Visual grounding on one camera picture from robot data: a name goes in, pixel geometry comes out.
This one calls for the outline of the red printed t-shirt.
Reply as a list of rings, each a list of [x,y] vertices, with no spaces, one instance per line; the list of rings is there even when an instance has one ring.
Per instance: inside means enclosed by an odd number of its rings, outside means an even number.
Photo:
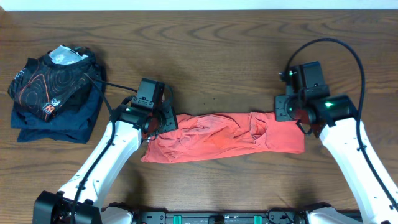
[[[142,162],[172,164],[242,156],[257,152],[300,154],[304,134],[274,113],[180,114],[178,129],[149,141]]]

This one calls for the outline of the navy blue folded shirt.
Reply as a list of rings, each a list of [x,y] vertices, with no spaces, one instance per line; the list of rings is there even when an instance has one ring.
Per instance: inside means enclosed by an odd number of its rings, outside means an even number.
[[[89,78],[91,91],[86,103],[77,110],[65,110],[57,113],[47,122],[22,109],[14,102],[11,112],[11,127],[20,131],[17,138],[18,142],[50,138],[74,143],[87,143],[102,105],[100,93],[104,91],[101,82],[103,78],[104,70],[101,67],[101,78]]]

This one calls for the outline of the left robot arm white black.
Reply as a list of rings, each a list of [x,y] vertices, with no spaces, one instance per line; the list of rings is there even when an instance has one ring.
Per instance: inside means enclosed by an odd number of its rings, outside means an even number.
[[[109,111],[101,141],[58,192],[36,199],[33,223],[134,223],[134,212],[104,201],[124,164],[144,141],[178,128],[169,85],[143,78],[137,93]]]

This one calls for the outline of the black orange patterned folded shirt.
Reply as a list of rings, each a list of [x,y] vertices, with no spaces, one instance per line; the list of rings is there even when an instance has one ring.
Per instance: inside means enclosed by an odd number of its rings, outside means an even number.
[[[101,78],[101,67],[88,48],[59,45],[40,58],[28,58],[8,94],[22,109],[49,121],[57,113],[77,110],[89,98],[89,78]]]

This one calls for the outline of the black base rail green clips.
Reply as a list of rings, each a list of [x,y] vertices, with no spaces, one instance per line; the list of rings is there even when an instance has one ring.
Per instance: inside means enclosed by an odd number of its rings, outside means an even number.
[[[271,208],[263,211],[168,212],[133,209],[111,203],[101,211],[103,223],[127,224],[266,224],[266,223],[362,223],[359,212],[339,212],[327,203],[308,210]]]

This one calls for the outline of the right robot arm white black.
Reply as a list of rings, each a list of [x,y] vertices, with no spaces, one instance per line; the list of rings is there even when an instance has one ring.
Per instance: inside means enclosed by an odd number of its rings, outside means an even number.
[[[378,158],[359,111],[347,95],[330,94],[319,62],[281,73],[286,92],[275,98],[276,120],[310,126],[341,169],[363,223],[397,223],[397,186]]]

